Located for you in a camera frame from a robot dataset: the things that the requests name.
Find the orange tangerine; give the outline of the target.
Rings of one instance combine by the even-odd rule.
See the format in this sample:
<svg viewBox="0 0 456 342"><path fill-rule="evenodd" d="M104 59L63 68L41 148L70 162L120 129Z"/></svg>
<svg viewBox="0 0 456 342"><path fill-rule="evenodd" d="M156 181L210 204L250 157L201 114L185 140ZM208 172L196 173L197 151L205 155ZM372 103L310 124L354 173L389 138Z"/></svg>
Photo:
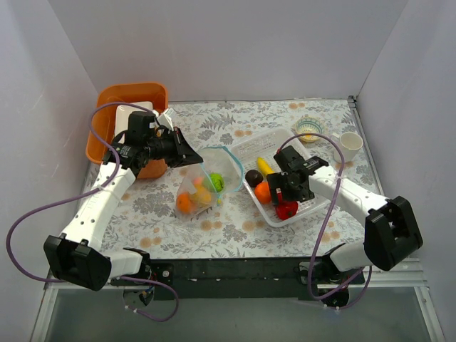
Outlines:
<svg viewBox="0 0 456 342"><path fill-rule="evenodd" d="M182 192L177 196L176 208L182 214L192 214L194 212L195 205L189 192Z"/></svg>
<svg viewBox="0 0 456 342"><path fill-rule="evenodd" d="M271 193L267 182L259 183L254 188L254 194L261 204L268 204L271 202Z"/></svg>

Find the red bell pepper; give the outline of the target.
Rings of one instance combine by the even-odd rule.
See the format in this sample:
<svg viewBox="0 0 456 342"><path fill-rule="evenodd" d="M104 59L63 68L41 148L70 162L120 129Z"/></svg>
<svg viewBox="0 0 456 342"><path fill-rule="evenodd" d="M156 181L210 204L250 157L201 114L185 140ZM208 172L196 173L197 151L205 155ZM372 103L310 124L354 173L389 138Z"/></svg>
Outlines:
<svg viewBox="0 0 456 342"><path fill-rule="evenodd" d="M296 215L299 208L298 202L282 202L275 206L275 212L280 220L287 220Z"/></svg>

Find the yellow banana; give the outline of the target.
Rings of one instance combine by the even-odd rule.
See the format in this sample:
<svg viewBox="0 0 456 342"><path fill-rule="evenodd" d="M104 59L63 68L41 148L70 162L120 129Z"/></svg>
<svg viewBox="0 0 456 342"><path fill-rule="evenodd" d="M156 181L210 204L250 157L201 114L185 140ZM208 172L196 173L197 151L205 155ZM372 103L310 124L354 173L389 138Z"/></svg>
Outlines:
<svg viewBox="0 0 456 342"><path fill-rule="evenodd" d="M264 177L267 177L270 174L274 173L274 170L269 166L269 164L266 162L265 159L258 157L256 159L256 165L258 167L258 170L260 171L261 174L263 174Z"/></svg>

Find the clear zip top bag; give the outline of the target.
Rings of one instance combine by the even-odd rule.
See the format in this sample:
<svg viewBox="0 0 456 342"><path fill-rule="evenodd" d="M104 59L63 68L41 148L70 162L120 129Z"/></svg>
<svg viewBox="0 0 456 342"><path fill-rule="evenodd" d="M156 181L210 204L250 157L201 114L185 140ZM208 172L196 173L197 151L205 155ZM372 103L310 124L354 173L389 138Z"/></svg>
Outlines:
<svg viewBox="0 0 456 342"><path fill-rule="evenodd" d="M224 195L242 187L244 168L227 147L206 147L198 153L203 162L187 168L175 201L175 214L185 221L219 205Z"/></svg>

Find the yellow lemon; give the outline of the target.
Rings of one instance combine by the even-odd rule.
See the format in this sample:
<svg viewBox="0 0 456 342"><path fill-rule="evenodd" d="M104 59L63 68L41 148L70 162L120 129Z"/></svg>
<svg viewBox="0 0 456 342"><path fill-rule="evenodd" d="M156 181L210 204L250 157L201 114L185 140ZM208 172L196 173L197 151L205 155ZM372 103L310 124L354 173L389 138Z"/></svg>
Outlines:
<svg viewBox="0 0 456 342"><path fill-rule="evenodd" d="M192 202L198 207L206 207L212 202L212 193L204 186L196 187L196 192L190 195Z"/></svg>

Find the green lime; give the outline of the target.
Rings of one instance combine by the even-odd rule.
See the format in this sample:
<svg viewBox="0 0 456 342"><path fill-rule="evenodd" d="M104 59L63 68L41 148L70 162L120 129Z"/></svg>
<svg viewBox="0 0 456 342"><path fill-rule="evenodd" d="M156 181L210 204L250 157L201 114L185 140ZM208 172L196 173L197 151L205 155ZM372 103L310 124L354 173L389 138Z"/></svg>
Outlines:
<svg viewBox="0 0 456 342"><path fill-rule="evenodd" d="M220 193L224 190L224 178L221 174L213 172L209 174L208 188L211 192Z"/></svg>

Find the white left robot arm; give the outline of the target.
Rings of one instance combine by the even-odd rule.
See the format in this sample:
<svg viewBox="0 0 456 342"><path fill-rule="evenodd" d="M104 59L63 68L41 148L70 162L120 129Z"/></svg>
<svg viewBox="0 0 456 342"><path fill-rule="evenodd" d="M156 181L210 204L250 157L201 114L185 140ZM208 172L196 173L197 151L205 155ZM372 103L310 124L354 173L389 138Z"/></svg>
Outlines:
<svg viewBox="0 0 456 342"><path fill-rule="evenodd" d="M151 160L164 160L168 167L200 164L203 159L172 124L174 110L156 115L135 111L128 127L108 144L94 182L93 194L57 237L44 245L53 276L61 281L98 291L108 280L127 275L134 284L146 284L152 275L148 255L139 249L102 254L103 236L122 196L141 169Z"/></svg>

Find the dark brown avocado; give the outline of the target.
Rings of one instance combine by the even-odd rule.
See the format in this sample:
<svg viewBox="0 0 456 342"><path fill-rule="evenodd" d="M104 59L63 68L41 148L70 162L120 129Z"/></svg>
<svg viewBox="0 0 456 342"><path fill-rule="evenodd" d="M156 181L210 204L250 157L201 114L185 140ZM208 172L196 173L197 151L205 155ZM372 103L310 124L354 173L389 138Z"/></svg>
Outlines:
<svg viewBox="0 0 456 342"><path fill-rule="evenodd" d="M245 180L251 188L255 188L264 181L264 177L258 170L249 170L245 175Z"/></svg>

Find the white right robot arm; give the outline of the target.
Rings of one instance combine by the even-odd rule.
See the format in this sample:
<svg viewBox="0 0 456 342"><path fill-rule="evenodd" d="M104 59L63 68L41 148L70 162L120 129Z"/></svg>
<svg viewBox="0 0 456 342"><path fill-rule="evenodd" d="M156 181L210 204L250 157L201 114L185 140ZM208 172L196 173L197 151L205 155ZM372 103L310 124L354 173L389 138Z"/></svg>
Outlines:
<svg viewBox="0 0 456 342"><path fill-rule="evenodd" d="M338 176L319 157L304 159L292 146L277 151L280 172L268 175L273 204L305 202L320 195L364 226L364 238L326 252L313 268L316 281L338 283L350 271L376 266L389 271L421 248L423 238L413 208L404 197L388 199Z"/></svg>

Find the pink peach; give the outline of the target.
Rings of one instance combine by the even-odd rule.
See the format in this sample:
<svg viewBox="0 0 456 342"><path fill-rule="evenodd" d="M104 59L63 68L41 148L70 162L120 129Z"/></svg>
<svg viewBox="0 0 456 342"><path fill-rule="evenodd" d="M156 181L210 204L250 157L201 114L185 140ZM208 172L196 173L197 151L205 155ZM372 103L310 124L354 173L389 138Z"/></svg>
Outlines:
<svg viewBox="0 0 456 342"><path fill-rule="evenodd" d="M204 178L203 177L196 177L193 179L192 184L195 187L201 187L204 183Z"/></svg>

